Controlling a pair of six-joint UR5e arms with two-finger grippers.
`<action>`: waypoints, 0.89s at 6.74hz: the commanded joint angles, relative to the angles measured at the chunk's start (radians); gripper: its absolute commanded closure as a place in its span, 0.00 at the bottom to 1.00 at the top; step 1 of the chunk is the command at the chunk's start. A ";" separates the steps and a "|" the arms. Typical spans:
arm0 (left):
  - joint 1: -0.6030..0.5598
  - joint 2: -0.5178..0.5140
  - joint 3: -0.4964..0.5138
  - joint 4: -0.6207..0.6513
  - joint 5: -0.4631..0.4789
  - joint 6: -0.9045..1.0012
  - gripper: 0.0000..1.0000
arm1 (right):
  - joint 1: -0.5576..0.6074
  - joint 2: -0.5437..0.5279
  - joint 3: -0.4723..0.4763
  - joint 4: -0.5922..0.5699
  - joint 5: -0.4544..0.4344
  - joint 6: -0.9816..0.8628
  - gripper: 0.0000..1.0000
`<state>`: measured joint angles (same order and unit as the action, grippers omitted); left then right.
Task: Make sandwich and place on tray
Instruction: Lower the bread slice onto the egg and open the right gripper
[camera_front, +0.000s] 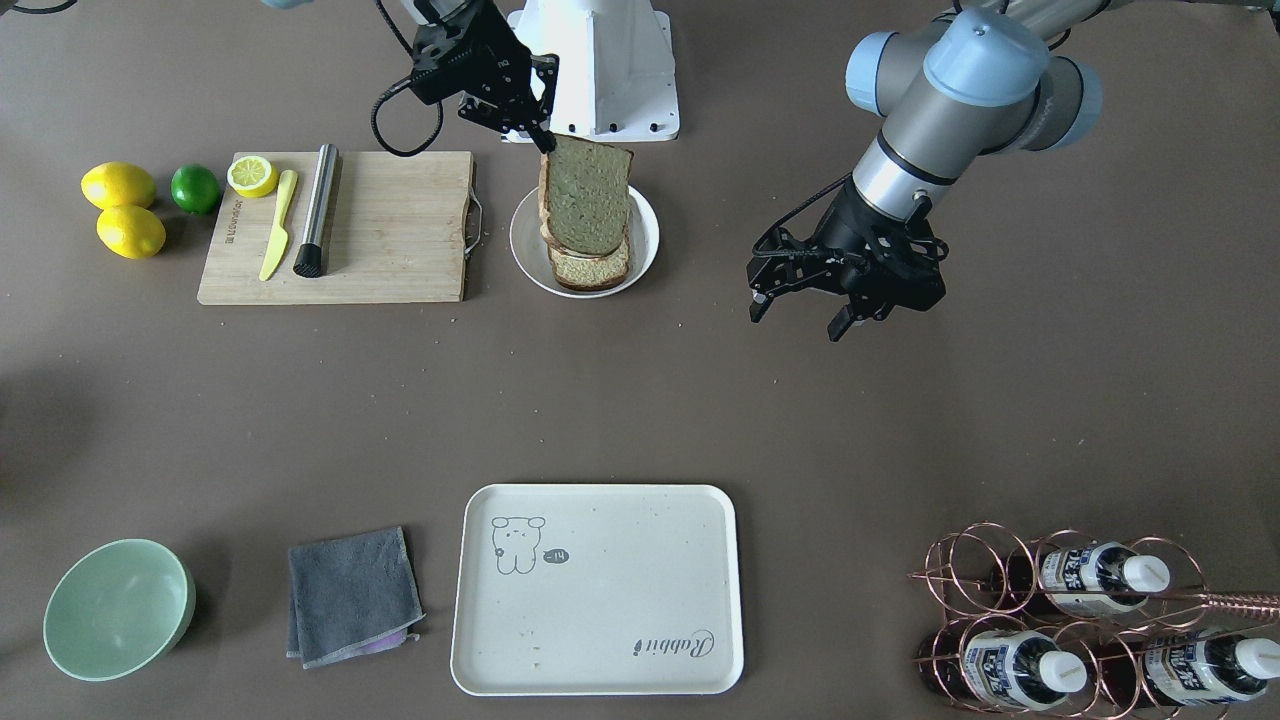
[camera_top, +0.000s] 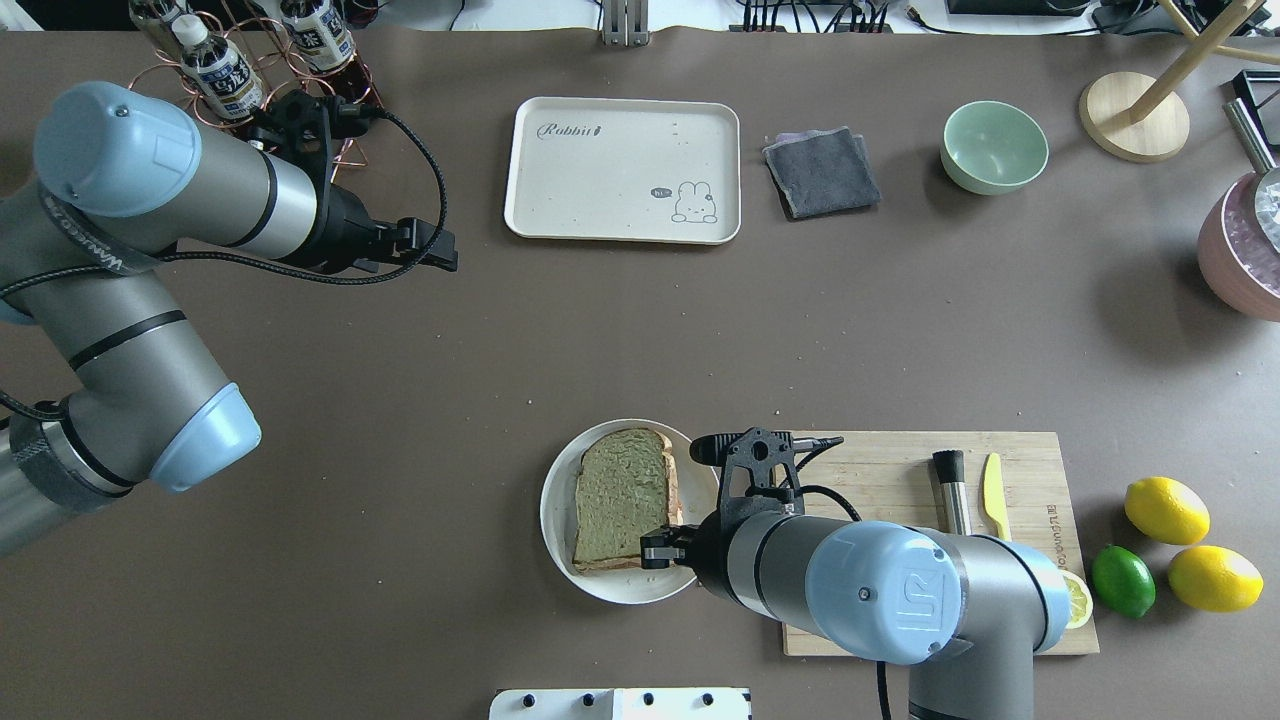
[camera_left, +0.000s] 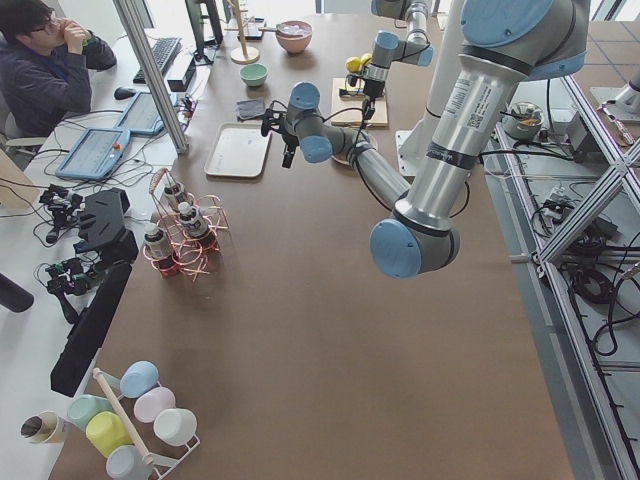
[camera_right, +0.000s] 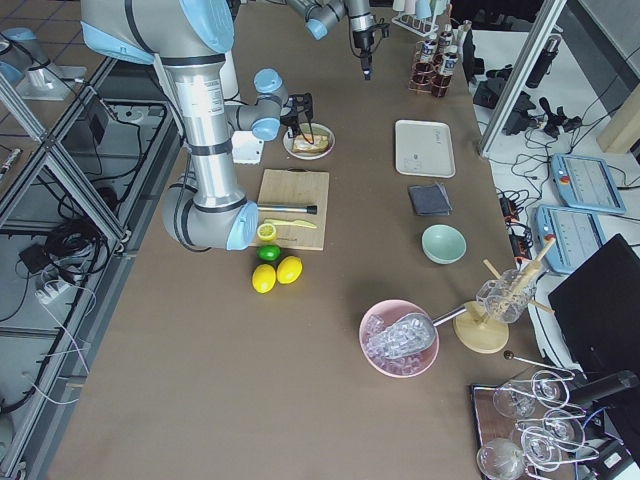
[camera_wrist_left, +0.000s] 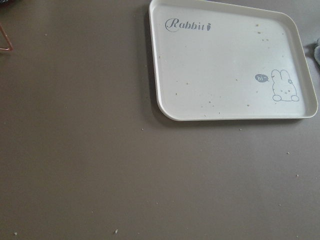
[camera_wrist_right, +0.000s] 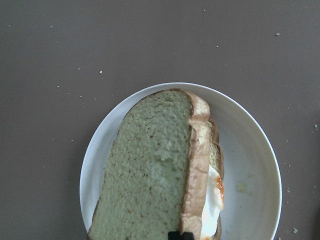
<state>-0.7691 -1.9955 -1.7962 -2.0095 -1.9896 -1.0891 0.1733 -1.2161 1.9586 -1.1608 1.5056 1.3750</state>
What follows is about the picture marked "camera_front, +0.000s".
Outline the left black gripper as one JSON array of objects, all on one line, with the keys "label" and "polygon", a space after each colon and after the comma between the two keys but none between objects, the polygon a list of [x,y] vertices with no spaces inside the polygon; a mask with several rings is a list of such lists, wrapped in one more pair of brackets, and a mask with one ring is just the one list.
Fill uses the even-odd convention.
[{"label": "left black gripper", "polygon": [[[785,223],[829,193],[835,200],[809,238],[792,234]],[[867,240],[878,218],[860,197],[852,182],[833,182],[769,225],[751,247],[748,286],[751,291],[750,322],[760,323],[776,299],[805,290],[845,295],[849,300],[827,325],[829,342],[863,323],[863,316],[886,316],[892,306],[870,296],[870,251]]]}]

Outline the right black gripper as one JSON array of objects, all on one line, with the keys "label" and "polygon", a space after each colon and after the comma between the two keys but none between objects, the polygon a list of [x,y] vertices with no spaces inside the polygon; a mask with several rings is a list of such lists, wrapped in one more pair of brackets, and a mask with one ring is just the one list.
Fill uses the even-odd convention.
[{"label": "right black gripper", "polygon": [[468,79],[460,115],[499,133],[522,133],[543,155],[556,150],[549,129],[559,78],[559,56],[539,55],[518,40],[493,44],[474,54],[476,76]]}]

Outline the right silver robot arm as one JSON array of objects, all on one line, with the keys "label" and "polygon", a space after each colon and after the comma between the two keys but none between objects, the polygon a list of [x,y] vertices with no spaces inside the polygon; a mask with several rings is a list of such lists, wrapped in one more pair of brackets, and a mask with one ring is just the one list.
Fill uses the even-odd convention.
[{"label": "right silver robot arm", "polygon": [[538,55],[520,41],[500,10],[490,1],[407,1],[406,10],[419,27],[408,42],[383,3],[375,4],[412,70],[374,102],[370,124],[379,145],[398,158],[412,158],[438,137],[434,131],[415,149],[390,146],[378,124],[381,106],[410,90],[426,105],[442,108],[447,97],[461,95],[458,114],[499,133],[526,135],[543,154],[556,150],[548,126],[559,78],[559,58]]}]

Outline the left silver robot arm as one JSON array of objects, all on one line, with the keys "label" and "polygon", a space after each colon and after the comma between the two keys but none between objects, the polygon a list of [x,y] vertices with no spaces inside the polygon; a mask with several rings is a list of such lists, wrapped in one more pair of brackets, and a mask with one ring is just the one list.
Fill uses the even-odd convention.
[{"label": "left silver robot arm", "polygon": [[1065,147],[1097,122],[1103,91],[1085,64],[1055,54],[1107,1],[955,1],[914,33],[863,38],[845,70],[851,102],[882,126],[850,173],[819,192],[829,206],[806,237],[774,222],[746,268],[759,322],[782,295],[845,297],[838,341],[896,307],[932,309],[946,292],[947,245],[927,218],[978,158]]}]

